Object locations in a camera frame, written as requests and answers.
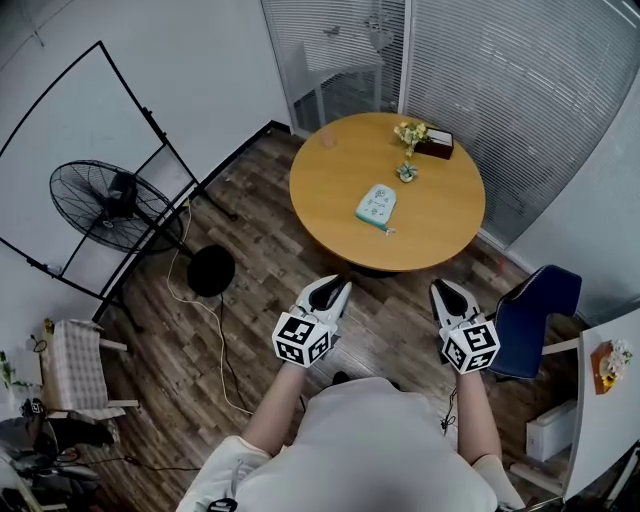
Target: table top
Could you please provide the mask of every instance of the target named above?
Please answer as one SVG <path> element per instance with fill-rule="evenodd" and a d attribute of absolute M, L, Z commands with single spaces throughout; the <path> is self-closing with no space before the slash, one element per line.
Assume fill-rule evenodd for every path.
<path fill-rule="evenodd" d="M 591 353 L 604 341 L 625 339 L 635 354 L 622 380 L 596 395 Z M 609 469 L 640 439 L 640 310 L 588 329 L 578 344 L 578 409 L 565 499 Z"/>
<path fill-rule="evenodd" d="M 476 165 L 456 141 L 450 160 L 415 153 L 418 177 L 403 183 L 396 167 L 405 147 L 393 133 L 407 116 L 357 114 L 334 121 L 302 146 L 289 190 L 298 218 L 324 247 L 347 261 L 390 272 L 427 268 L 458 254 L 476 235 L 485 196 Z M 322 137 L 335 141 L 332 148 Z M 376 184 L 396 192 L 384 231 L 355 216 Z"/>

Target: white desk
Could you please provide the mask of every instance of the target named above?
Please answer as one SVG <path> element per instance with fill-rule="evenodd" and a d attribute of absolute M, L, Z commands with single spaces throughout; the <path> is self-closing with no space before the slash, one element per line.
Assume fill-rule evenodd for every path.
<path fill-rule="evenodd" d="M 634 353 L 624 379 L 608 393 L 595 394 L 591 353 L 603 341 L 625 339 Z M 640 439 L 640 310 L 588 329 L 580 338 L 545 347 L 543 354 L 578 349 L 579 387 L 576 426 L 567 476 L 543 477 L 524 464 L 511 471 L 565 500 L 607 471 Z"/>
<path fill-rule="evenodd" d="M 384 61 L 373 48 L 371 40 L 359 33 L 341 31 L 335 36 L 325 33 L 309 36 L 304 41 L 309 73 L 317 84 L 316 102 L 320 125 L 327 124 L 322 96 L 322 83 L 338 73 L 374 72 L 373 109 L 380 111 L 382 97 L 382 66 Z"/>

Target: electrical cable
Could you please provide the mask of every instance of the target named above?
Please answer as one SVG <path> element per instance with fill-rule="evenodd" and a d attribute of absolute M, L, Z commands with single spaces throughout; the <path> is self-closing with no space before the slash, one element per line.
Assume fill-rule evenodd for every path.
<path fill-rule="evenodd" d="M 451 411 L 453 411 L 453 400 L 458 394 L 458 388 L 453 388 L 453 391 L 449 395 L 449 410 L 447 411 L 447 415 L 440 420 L 440 427 L 442 427 L 442 434 L 447 435 L 447 430 L 449 427 L 456 422 L 456 417 L 451 415 Z"/>
<path fill-rule="evenodd" d="M 192 220 L 192 215 L 191 215 L 191 201 L 188 202 L 188 209 L 189 209 L 189 221 L 187 222 L 187 229 L 185 229 L 184 231 L 184 235 L 182 236 L 182 240 L 180 241 L 181 243 L 184 243 L 185 239 L 187 238 L 187 234 L 189 233 L 189 227 L 191 226 L 191 220 Z M 220 380 L 222 381 L 222 393 L 224 395 L 224 399 L 226 400 L 226 402 L 233 407 L 234 409 L 237 409 L 238 411 L 247 413 L 249 415 L 252 415 L 253 413 L 251 411 L 248 411 L 246 408 L 243 407 L 239 407 L 233 403 L 231 403 L 231 401 L 229 400 L 229 398 L 227 397 L 227 388 L 224 382 L 224 365 L 223 362 L 226 358 L 225 355 L 225 341 L 224 341 L 224 334 L 222 333 L 222 325 L 220 324 L 220 319 L 218 318 L 218 315 L 215 314 L 215 312 L 208 306 L 205 306 L 202 302 L 199 302 L 197 300 L 187 300 L 187 299 L 183 299 L 178 297 L 173 289 L 171 288 L 171 272 L 173 271 L 173 265 L 176 261 L 176 258 L 178 257 L 178 253 L 180 252 L 179 249 L 176 249 L 175 254 L 173 255 L 173 259 L 171 260 L 171 266 L 169 267 L 169 273 L 167 274 L 167 288 L 169 289 L 169 292 L 171 293 L 171 296 L 177 300 L 178 302 L 182 302 L 183 304 L 193 304 L 196 306 L 200 306 L 201 308 L 204 308 L 206 311 L 208 311 L 215 319 L 216 319 L 216 323 L 218 324 L 218 332 L 220 333 L 220 339 L 221 339 L 221 351 L 220 351 Z"/>
<path fill-rule="evenodd" d="M 156 468 L 156 467 L 153 467 L 153 466 L 147 466 L 146 464 L 143 464 L 138 459 L 136 459 L 135 457 L 131 457 L 130 455 L 125 455 L 124 457 L 113 457 L 112 459 L 97 460 L 95 462 L 82 462 L 82 463 L 75 463 L 75 464 L 60 464 L 57 467 L 60 467 L 60 468 L 69 468 L 69 467 L 73 467 L 73 466 L 89 467 L 89 466 L 95 466 L 95 465 L 98 465 L 98 464 L 104 464 L 105 462 L 116 462 L 116 461 L 124 461 L 124 462 L 127 462 L 128 464 L 131 464 L 132 466 L 145 468 L 145 469 L 148 469 L 149 471 L 200 471 L 202 469 L 202 468 L 195 468 L 195 467 L 194 468 L 178 468 L 178 467 Z"/>
<path fill-rule="evenodd" d="M 47 340 L 39 340 L 33 334 L 31 335 L 31 339 L 35 341 L 35 345 L 33 346 L 33 352 L 39 354 L 40 352 L 44 352 L 47 348 Z"/>
<path fill-rule="evenodd" d="M 229 362 L 229 351 L 227 350 L 227 338 L 225 337 L 224 330 L 222 329 L 223 323 L 224 323 L 224 295 L 220 293 L 220 335 L 222 336 L 222 344 L 224 346 L 224 360 L 225 360 L 225 363 L 227 363 L 227 366 L 229 367 L 229 370 L 231 371 L 231 375 L 233 376 L 233 380 L 236 384 L 236 394 L 238 395 L 238 399 L 240 400 L 242 407 L 247 409 L 247 403 L 244 401 L 244 398 L 242 398 L 242 394 L 240 393 L 238 376 L 236 375 L 236 372 L 233 370 L 233 366 L 231 366 L 231 363 Z"/>

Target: window blinds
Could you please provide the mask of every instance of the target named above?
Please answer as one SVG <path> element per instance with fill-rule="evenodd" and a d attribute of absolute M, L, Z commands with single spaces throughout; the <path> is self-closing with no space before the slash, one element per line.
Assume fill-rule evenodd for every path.
<path fill-rule="evenodd" d="M 298 133 L 397 111 L 404 0 L 262 0 Z"/>
<path fill-rule="evenodd" d="M 471 154 L 484 228 L 508 245 L 611 123 L 638 70 L 640 18 L 619 0 L 413 4 L 406 112 Z"/>

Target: dark blue chair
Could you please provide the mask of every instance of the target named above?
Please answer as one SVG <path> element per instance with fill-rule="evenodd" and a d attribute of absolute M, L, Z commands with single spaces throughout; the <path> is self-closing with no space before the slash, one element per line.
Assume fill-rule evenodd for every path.
<path fill-rule="evenodd" d="M 490 370 L 507 377 L 533 379 L 540 368 L 549 315 L 574 315 L 581 286 L 580 276 L 547 265 L 502 297 L 491 315 L 500 350 Z"/>

